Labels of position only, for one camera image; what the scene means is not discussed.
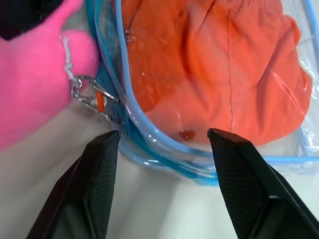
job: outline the white table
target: white table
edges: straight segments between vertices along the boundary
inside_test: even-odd
[[[0,153],[0,239],[26,237],[55,182],[90,140],[108,130],[99,116],[72,103]],[[286,178],[319,219],[319,175]],[[119,153],[107,239],[195,238],[237,238],[219,188],[137,166]]]

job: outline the orange cloth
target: orange cloth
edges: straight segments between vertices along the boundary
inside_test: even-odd
[[[174,138],[207,129],[254,144],[296,130],[310,104],[300,32],[280,0],[122,0],[133,90]]]

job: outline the pink glove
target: pink glove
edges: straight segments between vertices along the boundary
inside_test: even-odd
[[[0,38],[0,149],[33,133],[71,101],[62,38],[69,39],[74,75],[95,76],[98,50],[81,31],[63,31],[83,0],[64,0],[36,28],[10,41]]]

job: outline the metal clasp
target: metal clasp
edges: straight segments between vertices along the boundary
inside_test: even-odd
[[[82,87],[83,81],[89,81],[91,87],[97,91],[97,95],[95,97],[87,97],[80,94],[80,88]],[[113,119],[112,116],[108,115],[104,111],[104,106],[106,104],[120,103],[121,101],[105,91],[94,78],[90,76],[76,76],[71,84],[71,96],[76,101],[82,102],[85,106],[103,115],[107,121],[116,124],[123,124],[123,121]]]

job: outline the clear plastic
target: clear plastic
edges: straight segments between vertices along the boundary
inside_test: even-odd
[[[319,161],[318,25],[310,1],[86,4],[113,83],[102,85],[123,102],[115,111],[126,124],[114,128],[123,132],[126,156],[215,184],[207,129],[217,127],[259,145],[272,164]]]

